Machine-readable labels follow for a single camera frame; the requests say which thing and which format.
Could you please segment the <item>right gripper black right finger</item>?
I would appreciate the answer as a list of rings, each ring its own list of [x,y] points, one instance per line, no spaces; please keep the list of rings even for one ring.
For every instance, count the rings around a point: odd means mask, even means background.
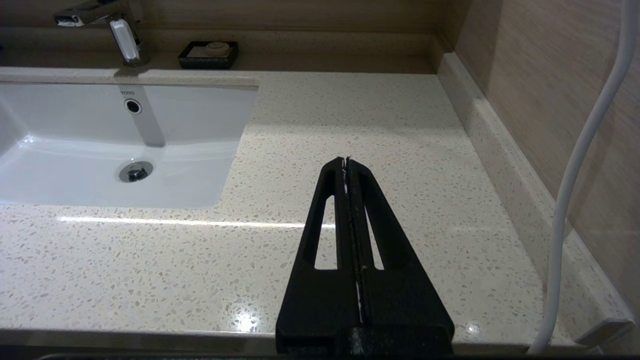
[[[346,159],[364,353],[452,353],[454,323],[372,171]]]

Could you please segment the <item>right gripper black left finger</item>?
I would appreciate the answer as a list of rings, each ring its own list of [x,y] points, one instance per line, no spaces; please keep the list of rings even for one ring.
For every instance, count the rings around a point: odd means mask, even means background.
[[[345,159],[327,162],[318,177],[275,326],[278,354],[345,354],[361,323]],[[317,269],[323,215],[334,198],[336,269]]]

